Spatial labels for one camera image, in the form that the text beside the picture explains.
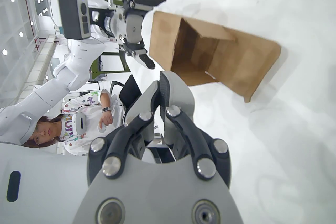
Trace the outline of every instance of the cardboard box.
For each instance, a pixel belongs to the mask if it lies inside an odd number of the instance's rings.
[[[154,13],[149,55],[188,86],[220,81],[248,103],[280,52],[279,44],[255,35]]]

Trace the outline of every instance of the white table surface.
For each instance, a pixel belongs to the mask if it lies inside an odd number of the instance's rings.
[[[222,84],[191,87],[195,124],[227,141],[230,192],[245,223],[335,223],[336,0],[167,0],[158,10],[277,41],[248,104]],[[153,12],[144,19],[149,48]],[[144,91],[161,68],[127,63]],[[156,123],[162,129],[158,113]]]

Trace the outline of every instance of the white ceiling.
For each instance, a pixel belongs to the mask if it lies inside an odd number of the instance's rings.
[[[34,11],[30,0],[0,0],[0,107],[16,99],[38,55]]]

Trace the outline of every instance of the smartwatch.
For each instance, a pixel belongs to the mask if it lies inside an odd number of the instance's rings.
[[[103,108],[103,112],[108,111],[108,110],[111,111],[109,107]]]

